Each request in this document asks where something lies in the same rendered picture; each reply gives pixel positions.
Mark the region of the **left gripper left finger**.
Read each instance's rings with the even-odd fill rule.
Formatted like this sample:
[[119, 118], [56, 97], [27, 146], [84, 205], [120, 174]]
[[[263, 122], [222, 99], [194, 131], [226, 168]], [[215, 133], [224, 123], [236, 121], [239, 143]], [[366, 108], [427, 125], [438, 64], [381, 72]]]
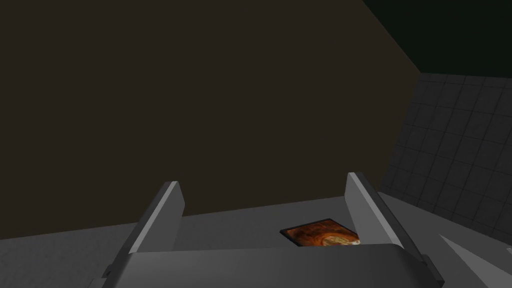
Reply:
[[185, 200], [178, 181], [163, 189], [155, 208], [137, 234], [129, 253], [168, 252], [174, 247]]

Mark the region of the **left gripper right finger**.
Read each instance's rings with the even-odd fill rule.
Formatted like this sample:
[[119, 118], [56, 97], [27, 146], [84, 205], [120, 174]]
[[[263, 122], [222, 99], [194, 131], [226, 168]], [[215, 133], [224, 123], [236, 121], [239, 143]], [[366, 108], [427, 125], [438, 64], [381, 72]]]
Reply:
[[407, 231], [363, 173], [347, 173], [344, 200], [362, 244], [394, 244], [420, 262], [425, 261]]

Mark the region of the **orange brown book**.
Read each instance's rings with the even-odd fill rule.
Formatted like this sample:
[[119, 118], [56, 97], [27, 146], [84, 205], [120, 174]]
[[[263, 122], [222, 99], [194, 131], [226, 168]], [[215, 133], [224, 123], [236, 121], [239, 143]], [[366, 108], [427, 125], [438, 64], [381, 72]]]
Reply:
[[331, 218], [285, 228], [279, 233], [298, 247], [352, 246], [361, 243], [356, 232]]

